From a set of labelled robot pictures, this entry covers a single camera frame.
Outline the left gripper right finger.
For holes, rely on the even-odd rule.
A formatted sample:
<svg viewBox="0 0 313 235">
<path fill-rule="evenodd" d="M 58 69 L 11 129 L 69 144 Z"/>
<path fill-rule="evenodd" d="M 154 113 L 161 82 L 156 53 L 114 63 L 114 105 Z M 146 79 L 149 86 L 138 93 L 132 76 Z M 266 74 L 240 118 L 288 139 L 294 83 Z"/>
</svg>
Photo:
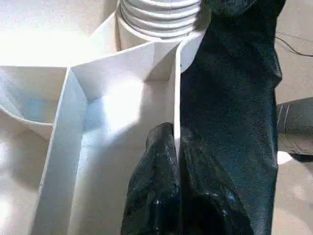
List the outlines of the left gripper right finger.
<svg viewBox="0 0 313 235">
<path fill-rule="evenodd" d="M 184 235 L 250 235 L 246 209 L 227 171 L 199 133 L 181 129 L 179 169 Z"/>
</svg>

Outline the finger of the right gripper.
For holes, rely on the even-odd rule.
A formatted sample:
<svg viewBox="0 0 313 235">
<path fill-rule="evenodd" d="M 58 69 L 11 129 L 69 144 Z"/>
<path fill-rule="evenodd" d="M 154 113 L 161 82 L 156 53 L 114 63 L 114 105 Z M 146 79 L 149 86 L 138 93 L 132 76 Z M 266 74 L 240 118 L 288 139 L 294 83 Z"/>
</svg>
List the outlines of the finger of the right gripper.
<svg viewBox="0 0 313 235">
<path fill-rule="evenodd" d="M 251 23 L 247 11 L 255 4 L 254 0 L 201 0 L 200 11 L 196 14 L 196 29 L 207 29 L 211 21 L 222 23 L 226 30 L 249 29 Z"/>
</svg>

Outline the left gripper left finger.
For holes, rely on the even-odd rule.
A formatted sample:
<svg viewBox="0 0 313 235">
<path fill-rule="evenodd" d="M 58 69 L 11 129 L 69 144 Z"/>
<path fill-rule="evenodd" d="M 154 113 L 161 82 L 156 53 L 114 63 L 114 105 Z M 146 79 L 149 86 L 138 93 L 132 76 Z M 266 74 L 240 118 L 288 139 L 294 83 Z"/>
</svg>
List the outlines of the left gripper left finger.
<svg viewBox="0 0 313 235">
<path fill-rule="evenodd" d="M 173 125 L 149 131 L 146 149 L 129 180 L 122 235 L 177 235 L 180 177 Z"/>
</svg>

